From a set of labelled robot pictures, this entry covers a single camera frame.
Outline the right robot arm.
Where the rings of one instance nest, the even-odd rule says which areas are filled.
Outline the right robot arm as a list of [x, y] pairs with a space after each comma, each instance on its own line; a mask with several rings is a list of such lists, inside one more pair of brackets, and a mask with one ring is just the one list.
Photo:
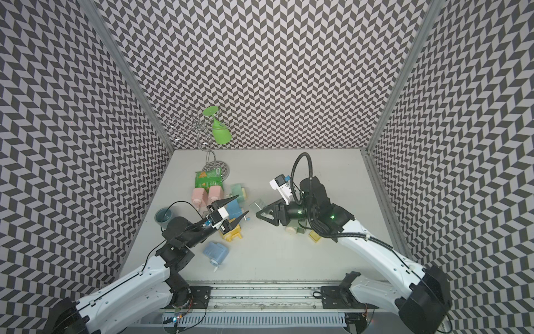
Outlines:
[[281, 198], [260, 210], [257, 218], [274, 226], [304, 219], [309, 230], [356, 252], [385, 278], [347, 275], [341, 287], [346, 300], [395, 313], [413, 333], [452, 332], [451, 285], [441, 268], [425, 267], [378, 239], [349, 211], [332, 203], [316, 177], [295, 186], [291, 177], [278, 175], [270, 185]]

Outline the green snack packet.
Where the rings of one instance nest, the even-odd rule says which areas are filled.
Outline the green snack packet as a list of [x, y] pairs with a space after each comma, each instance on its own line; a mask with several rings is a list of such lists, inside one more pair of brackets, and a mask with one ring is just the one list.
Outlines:
[[215, 168], [210, 171], [197, 171], [195, 175], [195, 188], [203, 188], [206, 191], [212, 186], [222, 186], [221, 168]]

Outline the mint green pencil sharpener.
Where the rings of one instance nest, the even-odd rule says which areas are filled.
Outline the mint green pencil sharpener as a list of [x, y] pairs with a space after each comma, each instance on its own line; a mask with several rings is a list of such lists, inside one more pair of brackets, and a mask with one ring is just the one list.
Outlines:
[[237, 196], [238, 203], [244, 203], [248, 199], [245, 187], [242, 183], [235, 183], [230, 185], [229, 193], [225, 195], [226, 198], [231, 198], [232, 196]]

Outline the light blue pencil sharpener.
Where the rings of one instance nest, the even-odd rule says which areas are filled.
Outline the light blue pencil sharpener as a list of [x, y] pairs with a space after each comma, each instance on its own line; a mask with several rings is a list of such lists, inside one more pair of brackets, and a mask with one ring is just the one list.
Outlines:
[[203, 254], [208, 257], [214, 271], [217, 271], [228, 256], [229, 249], [223, 244], [210, 242], [203, 250]]

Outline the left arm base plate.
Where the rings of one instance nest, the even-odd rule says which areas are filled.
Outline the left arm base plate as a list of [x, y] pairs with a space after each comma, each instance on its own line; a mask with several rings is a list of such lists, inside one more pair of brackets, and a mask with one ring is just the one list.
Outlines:
[[186, 302], [184, 307], [186, 310], [200, 310], [206, 309], [211, 300], [212, 286], [200, 285], [191, 286], [187, 290]]

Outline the yellow transparent tray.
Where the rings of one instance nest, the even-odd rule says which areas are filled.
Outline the yellow transparent tray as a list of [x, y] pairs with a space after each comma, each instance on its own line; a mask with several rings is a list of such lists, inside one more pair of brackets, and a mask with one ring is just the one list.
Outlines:
[[309, 237], [314, 243], [318, 243], [322, 239], [322, 237], [314, 231], [309, 233]]

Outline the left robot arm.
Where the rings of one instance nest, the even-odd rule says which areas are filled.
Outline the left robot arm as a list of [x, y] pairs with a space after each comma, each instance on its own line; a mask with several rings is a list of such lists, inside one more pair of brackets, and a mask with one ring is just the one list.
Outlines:
[[208, 215], [196, 223], [184, 217], [170, 220], [162, 232], [164, 241], [149, 252], [144, 264], [77, 301], [59, 301], [50, 309], [42, 332], [119, 333], [158, 309], [191, 304], [190, 285], [179, 273], [193, 259], [194, 246], [239, 224], [241, 218], [231, 221], [226, 209], [234, 199], [214, 201], [207, 207]]

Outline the green plastic cup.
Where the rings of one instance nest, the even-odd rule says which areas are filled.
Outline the green plastic cup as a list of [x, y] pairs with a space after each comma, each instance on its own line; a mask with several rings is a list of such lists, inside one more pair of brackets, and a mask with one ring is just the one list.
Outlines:
[[232, 140], [232, 134], [228, 127], [224, 125], [222, 122], [220, 122], [216, 118], [216, 114], [219, 111], [219, 107], [217, 106], [211, 106], [207, 107], [203, 112], [203, 116], [209, 117], [212, 119], [212, 134], [214, 136], [214, 139], [218, 145], [224, 146], [228, 144]]

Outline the aluminium front rail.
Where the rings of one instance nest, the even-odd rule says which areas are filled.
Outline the aluminium front rail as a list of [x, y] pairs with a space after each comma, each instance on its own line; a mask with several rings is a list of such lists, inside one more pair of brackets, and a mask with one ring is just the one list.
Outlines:
[[351, 283], [340, 281], [192, 281], [191, 286], [209, 285], [213, 290], [209, 306], [212, 312], [327, 312], [363, 313], [362, 310], [323, 309], [312, 293], [321, 286], [347, 288], [360, 303], [373, 304], [377, 310], [396, 314], [397, 299], [408, 299], [401, 288], [364, 276]]

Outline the yellow pencil sharpener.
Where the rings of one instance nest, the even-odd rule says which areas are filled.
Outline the yellow pencil sharpener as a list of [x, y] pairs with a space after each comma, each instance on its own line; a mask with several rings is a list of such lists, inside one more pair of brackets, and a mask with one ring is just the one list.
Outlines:
[[234, 239], [242, 239], [243, 236], [241, 234], [241, 226], [240, 225], [237, 225], [236, 228], [234, 228], [233, 230], [229, 231], [229, 232], [226, 232], [226, 233], [223, 233], [223, 232], [220, 232], [221, 234], [221, 237], [226, 241], [226, 242], [232, 242]]

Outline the teal ceramic cup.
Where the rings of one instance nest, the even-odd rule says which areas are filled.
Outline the teal ceramic cup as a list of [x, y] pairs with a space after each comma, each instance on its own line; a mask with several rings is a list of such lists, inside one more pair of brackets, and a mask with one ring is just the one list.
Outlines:
[[162, 208], [154, 215], [154, 221], [159, 225], [161, 231], [164, 231], [173, 218], [172, 210]]

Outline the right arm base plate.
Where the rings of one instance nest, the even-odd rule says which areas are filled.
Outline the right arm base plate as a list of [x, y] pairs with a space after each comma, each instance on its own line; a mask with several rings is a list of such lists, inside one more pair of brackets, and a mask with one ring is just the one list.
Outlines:
[[323, 309], [327, 310], [374, 310], [373, 304], [360, 303], [347, 288], [339, 286], [321, 286], [319, 291], [312, 293], [315, 299], [319, 299]]

